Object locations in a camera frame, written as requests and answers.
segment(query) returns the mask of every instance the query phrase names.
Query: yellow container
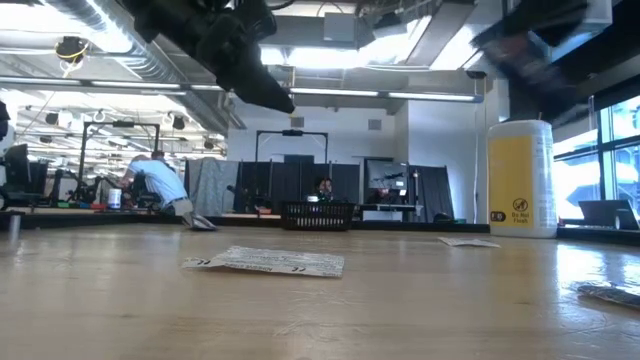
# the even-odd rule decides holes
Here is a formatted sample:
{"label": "yellow container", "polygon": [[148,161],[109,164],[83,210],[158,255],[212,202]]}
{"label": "yellow container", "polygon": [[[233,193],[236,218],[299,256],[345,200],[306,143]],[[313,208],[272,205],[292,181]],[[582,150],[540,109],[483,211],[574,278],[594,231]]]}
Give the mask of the yellow container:
{"label": "yellow container", "polygon": [[502,123],[489,129],[488,139],[491,234],[555,237],[551,125],[539,120]]}

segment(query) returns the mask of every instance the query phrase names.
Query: white wall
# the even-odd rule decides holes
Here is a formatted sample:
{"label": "white wall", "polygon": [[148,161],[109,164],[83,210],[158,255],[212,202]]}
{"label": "white wall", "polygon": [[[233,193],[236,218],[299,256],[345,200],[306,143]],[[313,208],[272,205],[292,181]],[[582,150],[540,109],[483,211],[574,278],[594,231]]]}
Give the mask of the white wall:
{"label": "white wall", "polygon": [[398,110],[395,116],[395,152],[396,161],[409,161],[409,102]]}
{"label": "white wall", "polygon": [[409,162],[413,165],[446,166],[456,218],[474,219],[476,134],[478,135],[478,223],[487,217],[487,129],[498,123],[500,86],[482,104],[411,101],[409,103]]}
{"label": "white wall", "polygon": [[[247,130],[230,130],[228,160],[253,161],[256,130],[290,129],[288,115],[243,105],[236,113]],[[329,133],[329,161],[359,164],[363,157],[394,157],[394,118],[383,109],[333,109],[301,107],[296,116],[304,116],[304,131]],[[381,119],[382,131],[369,131],[369,119]],[[316,163],[324,162],[324,137],[283,137],[263,134],[260,137],[260,161],[283,161],[285,154],[314,155]]]}

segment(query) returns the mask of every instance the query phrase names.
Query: laptop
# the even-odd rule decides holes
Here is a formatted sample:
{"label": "laptop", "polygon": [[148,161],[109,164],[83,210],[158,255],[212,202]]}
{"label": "laptop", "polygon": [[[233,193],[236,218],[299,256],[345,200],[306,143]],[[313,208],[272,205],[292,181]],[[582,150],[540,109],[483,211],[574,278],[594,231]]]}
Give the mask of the laptop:
{"label": "laptop", "polygon": [[584,224],[618,230],[640,230],[636,213],[629,200],[592,200],[578,202]]}

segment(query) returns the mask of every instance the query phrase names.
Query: computer screen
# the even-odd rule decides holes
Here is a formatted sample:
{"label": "computer screen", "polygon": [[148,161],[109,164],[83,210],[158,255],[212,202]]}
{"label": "computer screen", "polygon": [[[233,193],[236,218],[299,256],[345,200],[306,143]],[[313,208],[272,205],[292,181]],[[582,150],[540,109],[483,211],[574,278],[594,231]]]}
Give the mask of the computer screen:
{"label": "computer screen", "polygon": [[371,160],[367,169],[370,189],[407,190],[407,164]]}

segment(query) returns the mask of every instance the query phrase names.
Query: black basket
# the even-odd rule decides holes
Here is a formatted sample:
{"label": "black basket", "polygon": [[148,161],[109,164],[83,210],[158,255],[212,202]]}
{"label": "black basket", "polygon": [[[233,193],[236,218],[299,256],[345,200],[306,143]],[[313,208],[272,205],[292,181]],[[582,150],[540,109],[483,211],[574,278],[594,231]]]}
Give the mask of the black basket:
{"label": "black basket", "polygon": [[286,230],[347,231],[355,204],[283,202],[282,228]]}

